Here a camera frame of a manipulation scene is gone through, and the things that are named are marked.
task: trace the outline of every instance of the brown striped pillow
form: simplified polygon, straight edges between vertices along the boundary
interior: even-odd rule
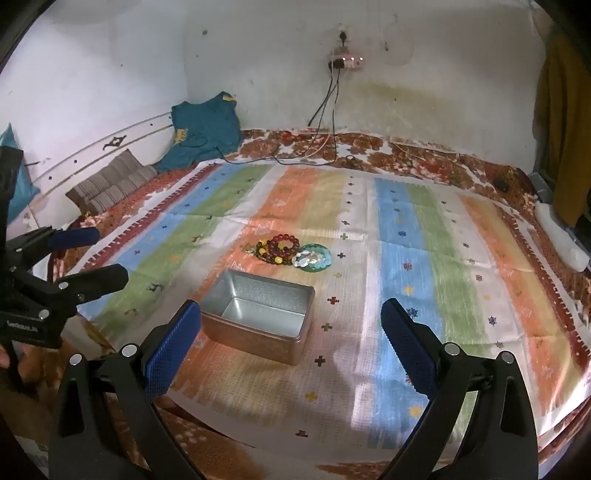
[[[123,200],[127,195],[135,192],[144,183],[153,179],[157,175],[154,167],[146,165],[138,168],[117,184],[109,187],[102,193],[99,193],[92,200],[86,202],[85,209],[81,208],[82,213],[90,212],[91,215],[98,215],[111,208],[115,203]]]
[[[142,164],[134,157],[133,153],[127,149],[117,155],[105,168],[81,181],[66,193],[66,196],[84,213],[83,206],[86,206],[90,200],[107,191],[141,166]]]

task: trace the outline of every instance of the yellow logo on cloth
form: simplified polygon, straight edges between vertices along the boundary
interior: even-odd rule
[[[189,130],[187,128],[179,128],[174,133],[174,144],[184,142],[187,139],[187,133]]]

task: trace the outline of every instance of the silver screw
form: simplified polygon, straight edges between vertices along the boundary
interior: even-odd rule
[[[78,365],[82,362],[82,355],[79,353],[75,353],[70,357],[70,365]]]
[[[506,364],[512,364],[515,361],[515,357],[511,352],[503,352],[501,353],[501,358]]]
[[[132,356],[135,355],[135,353],[138,351],[138,347],[136,345],[134,345],[133,343],[130,343],[129,345],[125,345],[122,349],[121,349],[121,354],[123,356]]]
[[[460,347],[458,347],[455,343],[446,343],[445,347],[443,348],[449,355],[456,356],[460,354]]]

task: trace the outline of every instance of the rectangular container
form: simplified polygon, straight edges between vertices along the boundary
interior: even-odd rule
[[[297,365],[313,300],[314,287],[227,269],[199,302],[202,328],[215,342]]]

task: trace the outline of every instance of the green stripe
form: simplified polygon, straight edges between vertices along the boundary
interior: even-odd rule
[[[470,272],[454,247],[443,212],[439,210],[439,202],[433,192],[424,186],[409,184],[407,189],[431,259],[435,299],[444,322],[441,341],[457,343],[469,355],[489,356],[490,351],[484,345],[486,340],[476,289],[470,280]],[[454,440],[461,438],[466,431],[475,402],[476,393],[466,395],[454,428]]]
[[[137,326],[148,319],[162,295],[162,291],[148,290],[152,282],[166,288],[180,271],[182,262],[200,248],[199,244],[193,243],[193,238],[198,235],[201,239],[209,237],[221,219],[243,200],[269,169],[268,166],[246,166],[229,177],[186,216],[167,239],[138,265],[136,271],[130,271],[127,286],[109,298],[95,319],[103,335],[112,339],[120,335],[131,322]],[[125,312],[131,309],[135,309],[138,314],[126,316]]]

